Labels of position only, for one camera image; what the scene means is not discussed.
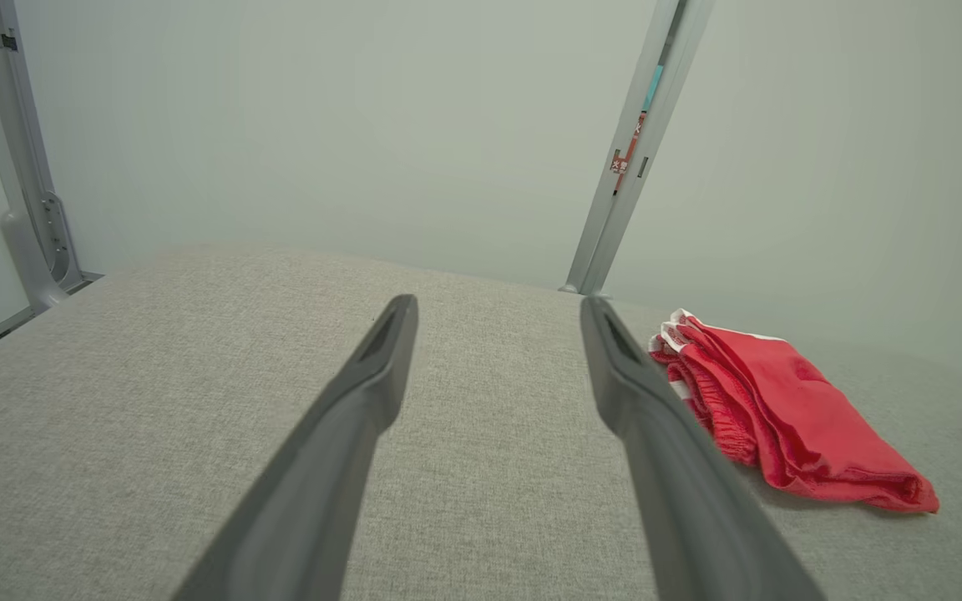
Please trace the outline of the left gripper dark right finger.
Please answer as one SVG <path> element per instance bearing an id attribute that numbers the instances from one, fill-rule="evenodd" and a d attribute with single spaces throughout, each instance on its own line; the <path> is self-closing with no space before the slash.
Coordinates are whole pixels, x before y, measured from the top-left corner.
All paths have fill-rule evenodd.
<path id="1" fill-rule="evenodd" d="M 823 590 L 607 300 L 580 329 L 604 424 L 622 442 L 661 600 L 821 600 Z"/>

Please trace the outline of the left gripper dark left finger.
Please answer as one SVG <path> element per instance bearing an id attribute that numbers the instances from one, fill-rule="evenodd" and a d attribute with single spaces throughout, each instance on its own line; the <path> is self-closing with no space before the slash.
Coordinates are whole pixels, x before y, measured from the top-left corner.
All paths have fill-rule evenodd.
<path id="1" fill-rule="evenodd" d="M 397 295 L 291 430 L 176 600 L 337 600 L 378 438 L 403 406 L 418 331 Z"/>

